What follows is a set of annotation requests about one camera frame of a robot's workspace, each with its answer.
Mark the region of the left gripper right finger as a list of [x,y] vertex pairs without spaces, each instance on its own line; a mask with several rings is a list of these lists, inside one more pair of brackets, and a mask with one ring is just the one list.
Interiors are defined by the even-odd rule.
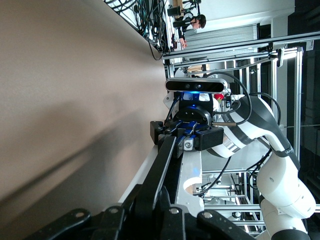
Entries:
[[162,210],[157,240],[252,240],[253,237],[215,210],[192,216],[183,205],[171,204],[162,187],[158,204]]

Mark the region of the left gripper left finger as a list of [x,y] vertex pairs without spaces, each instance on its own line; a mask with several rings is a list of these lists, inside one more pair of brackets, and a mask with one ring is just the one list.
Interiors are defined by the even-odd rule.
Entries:
[[152,229],[160,190],[137,184],[122,203],[97,215],[76,208],[27,236],[27,240],[124,240],[143,224]]

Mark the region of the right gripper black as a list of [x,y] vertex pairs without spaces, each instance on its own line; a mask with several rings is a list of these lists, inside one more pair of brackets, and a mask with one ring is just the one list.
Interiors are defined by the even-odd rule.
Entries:
[[204,151],[223,143],[224,129],[222,127],[211,127],[212,117],[210,113],[199,105],[189,105],[180,109],[165,124],[162,121],[153,120],[150,122],[150,137],[153,143],[161,146],[165,139],[172,137],[166,130],[187,129],[178,138],[177,149],[179,151]]

